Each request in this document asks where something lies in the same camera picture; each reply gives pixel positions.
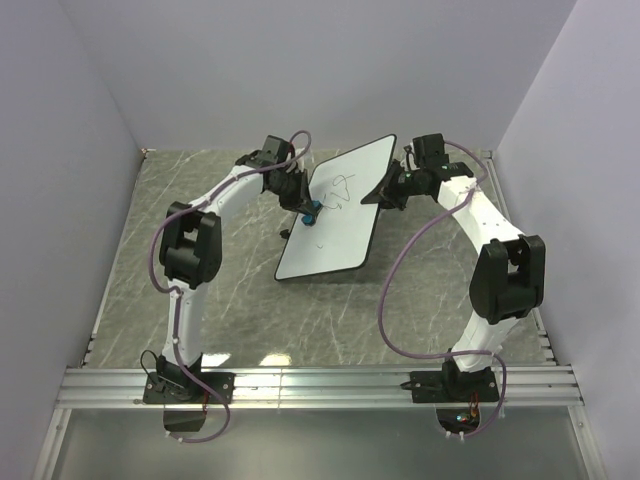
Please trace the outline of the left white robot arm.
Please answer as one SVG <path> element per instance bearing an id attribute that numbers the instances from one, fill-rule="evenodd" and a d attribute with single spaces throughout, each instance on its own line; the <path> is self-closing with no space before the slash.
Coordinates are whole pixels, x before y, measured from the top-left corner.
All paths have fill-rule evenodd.
<path id="1" fill-rule="evenodd" d="M 317 221 L 322 206 L 311 198 L 308 173 L 299 166 L 311 143 L 297 150 L 294 141 L 300 136 L 311 138 L 306 130 L 290 139 L 269 135 L 260 149 L 236 160 L 207 193 L 189 203 L 171 204 L 152 237 L 149 277 L 170 299 L 168 336 L 156 375 L 180 402 L 196 399 L 205 386 L 199 323 L 207 287 L 222 266 L 224 224 L 265 192 L 276 195 L 282 209 L 300 214 L 305 226 Z"/>

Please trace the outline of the white whiteboard black frame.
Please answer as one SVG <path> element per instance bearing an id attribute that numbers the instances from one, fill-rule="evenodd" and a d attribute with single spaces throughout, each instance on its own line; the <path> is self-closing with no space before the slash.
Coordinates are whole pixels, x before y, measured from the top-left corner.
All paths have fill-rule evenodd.
<path id="1" fill-rule="evenodd" d="M 397 136 L 389 134 L 318 164 L 310 180 L 311 198 L 321 204 L 308 226 L 297 216 L 274 278 L 286 281 L 355 270 L 365 265 L 379 206 L 364 204 L 393 159 Z"/>

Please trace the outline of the blue whiteboard eraser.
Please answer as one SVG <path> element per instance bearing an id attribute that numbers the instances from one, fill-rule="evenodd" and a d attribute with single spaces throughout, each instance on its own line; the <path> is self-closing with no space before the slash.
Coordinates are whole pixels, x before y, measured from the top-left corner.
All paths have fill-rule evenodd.
<path id="1" fill-rule="evenodd" d="M 305 226 L 313 226 L 317 217 L 322 210 L 322 204 L 320 201 L 313 200 L 309 208 L 304 212 L 301 221 Z"/>

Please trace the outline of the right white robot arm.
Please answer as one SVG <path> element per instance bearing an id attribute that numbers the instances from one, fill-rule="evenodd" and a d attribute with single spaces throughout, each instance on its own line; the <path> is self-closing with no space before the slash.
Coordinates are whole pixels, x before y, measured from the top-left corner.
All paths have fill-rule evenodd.
<path id="1" fill-rule="evenodd" d="M 410 198 L 429 196 L 444 211 L 427 225 L 451 217 L 471 241 L 477 253 L 469 285 L 471 317 L 460 339 L 439 357 L 439 390 L 462 401 L 494 387 L 491 367 L 503 341 L 542 303 L 546 246 L 500 213 L 481 188 L 488 175 L 451 161 L 445 151 L 449 144 L 440 133 L 414 138 L 405 149 L 407 162 L 392 161 L 361 202 L 403 210 Z"/>

